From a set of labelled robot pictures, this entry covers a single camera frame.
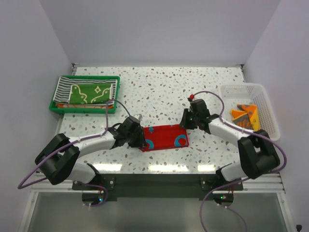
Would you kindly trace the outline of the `green frog pattern towel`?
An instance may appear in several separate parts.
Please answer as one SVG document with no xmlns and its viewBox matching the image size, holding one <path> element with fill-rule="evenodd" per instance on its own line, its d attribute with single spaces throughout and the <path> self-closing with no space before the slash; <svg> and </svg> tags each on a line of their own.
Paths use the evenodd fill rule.
<svg viewBox="0 0 309 232">
<path fill-rule="evenodd" d="M 70 104 L 103 104 L 112 98 L 110 83 L 74 84 L 70 89 Z"/>
</svg>

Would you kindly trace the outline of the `green white striped towel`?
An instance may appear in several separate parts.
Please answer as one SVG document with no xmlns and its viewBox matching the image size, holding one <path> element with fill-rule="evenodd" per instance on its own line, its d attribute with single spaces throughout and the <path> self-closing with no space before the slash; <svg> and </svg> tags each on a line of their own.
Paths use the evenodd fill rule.
<svg viewBox="0 0 309 232">
<path fill-rule="evenodd" d="M 115 99 L 118 76 L 61 76 L 53 102 L 70 105 L 105 105 Z"/>
</svg>

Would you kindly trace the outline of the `red blue patterned towel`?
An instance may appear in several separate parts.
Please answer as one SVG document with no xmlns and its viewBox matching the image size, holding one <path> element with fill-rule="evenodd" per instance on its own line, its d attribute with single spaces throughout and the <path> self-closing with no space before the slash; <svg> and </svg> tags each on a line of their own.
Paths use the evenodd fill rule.
<svg viewBox="0 0 309 232">
<path fill-rule="evenodd" d="M 146 147 L 142 152 L 183 148 L 189 146 L 187 131 L 179 124 L 144 128 Z"/>
</svg>

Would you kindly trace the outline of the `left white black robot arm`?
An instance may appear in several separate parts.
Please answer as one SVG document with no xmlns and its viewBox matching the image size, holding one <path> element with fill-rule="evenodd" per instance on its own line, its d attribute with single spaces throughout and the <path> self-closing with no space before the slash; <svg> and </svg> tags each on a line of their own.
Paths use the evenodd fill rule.
<svg viewBox="0 0 309 232">
<path fill-rule="evenodd" d="M 36 157 L 35 164 L 52 185 L 72 180 L 88 189 L 97 189 L 103 185 L 103 177 L 92 164 L 79 164 L 77 159 L 124 144 L 132 148 L 146 147 L 140 119 L 141 115 L 129 116 L 124 122 L 90 136 L 69 138 L 63 133 L 57 134 Z"/>
</svg>

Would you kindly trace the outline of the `orange yellow patterned towel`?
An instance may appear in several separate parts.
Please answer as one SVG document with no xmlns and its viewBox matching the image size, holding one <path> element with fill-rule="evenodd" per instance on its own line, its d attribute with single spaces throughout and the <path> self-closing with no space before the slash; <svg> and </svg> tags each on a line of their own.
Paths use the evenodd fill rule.
<svg viewBox="0 0 309 232">
<path fill-rule="evenodd" d="M 230 110 L 234 124 L 253 131 L 261 129 L 258 108 L 255 104 L 238 104 L 237 107 L 237 110 Z"/>
</svg>

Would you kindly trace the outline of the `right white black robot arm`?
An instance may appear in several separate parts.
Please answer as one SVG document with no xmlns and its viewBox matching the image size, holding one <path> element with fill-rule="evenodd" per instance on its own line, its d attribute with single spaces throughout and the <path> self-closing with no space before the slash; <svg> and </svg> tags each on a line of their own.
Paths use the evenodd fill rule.
<svg viewBox="0 0 309 232">
<path fill-rule="evenodd" d="M 216 171 L 212 189 L 227 189 L 233 181 L 242 178 L 256 179 L 280 165 L 280 158 L 265 130 L 248 130 L 223 122 L 218 114 L 211 114 L 202 99 L 189 99 L 180 127 L 199 129 L 225 139 L 238 148 L 239 161 L 227 164 Z"/>
</svg>

